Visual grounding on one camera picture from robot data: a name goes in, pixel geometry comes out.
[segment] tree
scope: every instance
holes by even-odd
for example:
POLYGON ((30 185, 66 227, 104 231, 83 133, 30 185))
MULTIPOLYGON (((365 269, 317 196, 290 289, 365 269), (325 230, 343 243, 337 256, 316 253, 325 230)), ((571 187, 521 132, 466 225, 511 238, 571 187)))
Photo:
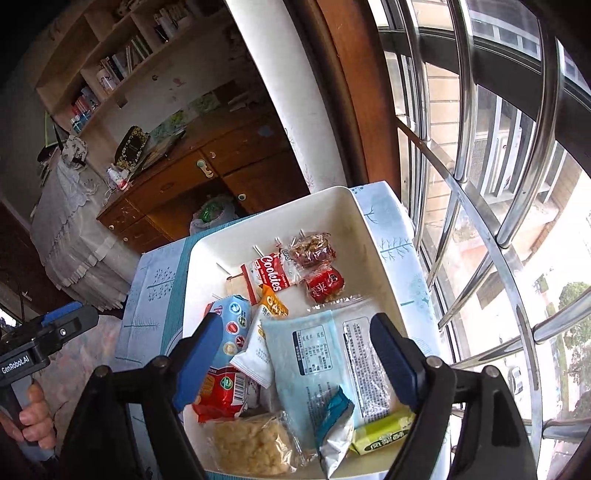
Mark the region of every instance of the tree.
POLYGON ((591 381, 591 345, 575 347, 570 360, 569 375, 578 384, 591 381))
MULTIPOLYGON (((589 287, 588 283, 582 281, 567 283, 560 292, 558 308, 562 310, 573 303, 589 287)), ((569 349, 582 346, 589 340, 591 340, 591 315, 588 315, 564 333, 564 344, 569 349)))

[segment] blue gripper pad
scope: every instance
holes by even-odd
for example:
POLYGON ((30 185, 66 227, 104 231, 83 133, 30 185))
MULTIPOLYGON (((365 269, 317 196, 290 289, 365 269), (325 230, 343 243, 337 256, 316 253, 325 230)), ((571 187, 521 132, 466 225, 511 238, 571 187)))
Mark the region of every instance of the blue gripper pad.
POLYGON ((416 413, 427 393, 425 356, 400 335, 385 313, 373 316, 369 336, 398 399, 416 413))
POLYGON ((204 329, 199 333, 198 328, 196 333, 194 333, 194 335, 199 335, 199 337, 181 371, 178 373, 177 391, 173 397, 173 406, 178 412, 181 412, 185 405, 189 405, 195 401, 199 389, 203 385, 207 371, 213 362, 213 357, 222 344, 222 318, 216 314, 211 315, 212 319, 209 320, 204 329))

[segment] cloth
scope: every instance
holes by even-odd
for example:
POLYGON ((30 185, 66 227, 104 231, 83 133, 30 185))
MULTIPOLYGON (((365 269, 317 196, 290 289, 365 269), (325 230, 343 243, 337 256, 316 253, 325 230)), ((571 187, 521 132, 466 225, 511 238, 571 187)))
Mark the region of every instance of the cloth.
POLYGON ((99 310, 122 307, 139 261, 96 220, 106 191, 93 170, 69 168, 59 159, 31 226, 31 240, 49 279, 99 310))
MULTIPOLYGON (((376 240, 388 279, 400 303, 409 338, 425 355, 443 356, 437 319, 424 274, 413 247, 413 228, 404 207, 386 182, 352 188, 359 207, 376 240)), ((182 338, 185 290, 189 256, 195 243, 205 235, 179 240, 144 254, 129 293, 113 370, 145 365, 157 355, 166 355, 182 338)), ((151 449, 144 417, 139 406, 130 406, 140 457, 146 473, 160 478, 151 449)), ((450 442, 444 442, 431 478, 447 478, 450 442)), ((358 477, 381 480, 385 472, 358 477)), ((227 475, 210 473, 212 480, 228 480, 227 475)))

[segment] yellow package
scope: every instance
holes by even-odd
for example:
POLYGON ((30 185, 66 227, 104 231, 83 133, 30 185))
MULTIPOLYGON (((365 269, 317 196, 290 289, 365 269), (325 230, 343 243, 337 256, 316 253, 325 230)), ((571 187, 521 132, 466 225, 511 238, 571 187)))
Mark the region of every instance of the yellow package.
POLYGON ((405 438, 413 424, 414 416, 408 407, 404 407, 383 419, 355 429, 351 450, 365 455, 405 438))
POLYGON ((262 298, 258 304, 267 307, 275 317, 287 317, 290 312, 269 285, 262 285, 262 298))

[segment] drawer knob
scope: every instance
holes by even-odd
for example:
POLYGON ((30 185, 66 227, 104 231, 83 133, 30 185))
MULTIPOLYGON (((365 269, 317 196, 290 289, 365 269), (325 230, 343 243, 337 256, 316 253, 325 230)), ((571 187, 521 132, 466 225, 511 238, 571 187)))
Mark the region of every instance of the drawer knob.
POLYGON ((209 170, 207 162, 204 159, 197 160, 197 166, 203 171, 208 179, 213 177, 213 172, 209 170))

